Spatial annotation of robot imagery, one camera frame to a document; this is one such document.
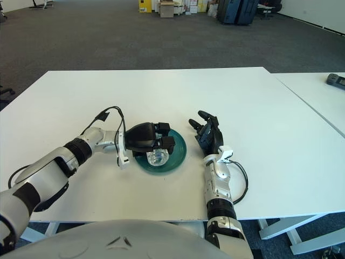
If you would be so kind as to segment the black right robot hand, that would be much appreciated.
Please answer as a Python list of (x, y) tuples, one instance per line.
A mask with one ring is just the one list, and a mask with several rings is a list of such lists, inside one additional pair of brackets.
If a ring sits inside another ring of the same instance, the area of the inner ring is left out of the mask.
[(190, 126), (196, 131), (195, 139), (204, 156), (218, 154), (218, 149), (224, 142), (223, 135), (218, 128), (217, 117), (201, 110), (198, 111), (198, 115), (206, 121), (206, 124), (201, 125), (197, 121), (189, 119)]

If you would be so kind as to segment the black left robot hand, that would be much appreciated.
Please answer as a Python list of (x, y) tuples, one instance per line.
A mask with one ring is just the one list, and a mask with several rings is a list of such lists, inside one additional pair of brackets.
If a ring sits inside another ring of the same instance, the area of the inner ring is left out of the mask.
[(168, 136), (171, 128), (168, 123), (144, 122), (125, 132), (125, 147), (134, 157), (144, 156), (157, 149), (166, 149), (171, 155), (174, 151), (174, 138)]

